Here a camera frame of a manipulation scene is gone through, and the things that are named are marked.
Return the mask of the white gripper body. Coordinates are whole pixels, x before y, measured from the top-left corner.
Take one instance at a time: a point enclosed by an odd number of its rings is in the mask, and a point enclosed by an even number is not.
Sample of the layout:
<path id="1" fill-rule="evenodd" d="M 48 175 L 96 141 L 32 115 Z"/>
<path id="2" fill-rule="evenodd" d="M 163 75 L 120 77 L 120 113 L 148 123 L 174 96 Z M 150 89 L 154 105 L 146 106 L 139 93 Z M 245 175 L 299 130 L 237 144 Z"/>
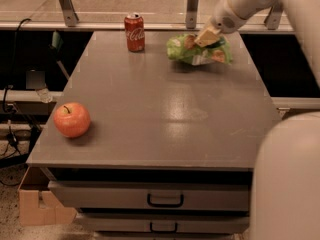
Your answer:
<path id="1" fill-rule="evenodd" d="M 237 31 L 245 24 L 242 18 L 243 5 L 244 0 L 220 0 L 213 11 L 212 25 L 225 34 Z"/>

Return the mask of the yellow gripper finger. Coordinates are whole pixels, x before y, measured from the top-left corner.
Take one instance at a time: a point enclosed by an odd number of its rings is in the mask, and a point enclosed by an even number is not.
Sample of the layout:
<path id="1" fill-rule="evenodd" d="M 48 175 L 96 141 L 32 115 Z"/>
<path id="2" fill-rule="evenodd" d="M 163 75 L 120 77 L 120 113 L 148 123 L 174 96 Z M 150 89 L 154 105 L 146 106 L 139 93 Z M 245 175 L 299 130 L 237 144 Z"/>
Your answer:
<path id="1" fill-rule="evenodd" d="M 200 47 L 205 47 L 216 43 L 220 39 L 220 30 L 214 27 L 208 27 L 199 32 L 195 38 L 195 43 Z"/>

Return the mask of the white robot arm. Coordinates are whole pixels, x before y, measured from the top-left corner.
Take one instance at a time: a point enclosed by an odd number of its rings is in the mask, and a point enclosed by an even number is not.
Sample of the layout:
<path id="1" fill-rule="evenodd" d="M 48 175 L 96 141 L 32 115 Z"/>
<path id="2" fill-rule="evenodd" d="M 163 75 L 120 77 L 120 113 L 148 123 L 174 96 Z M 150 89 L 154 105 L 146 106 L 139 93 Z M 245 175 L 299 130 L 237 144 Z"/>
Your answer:
<path id="1" fill-rule="evenodd" d="M 206 30 L 233 33 L 256 12 L 286 13 L 320 85 L 320 0 L 220 0 Z M 254 167 L 249 240 L 320 240 L 320 113 L 292 116 L 267 134 Z"/>

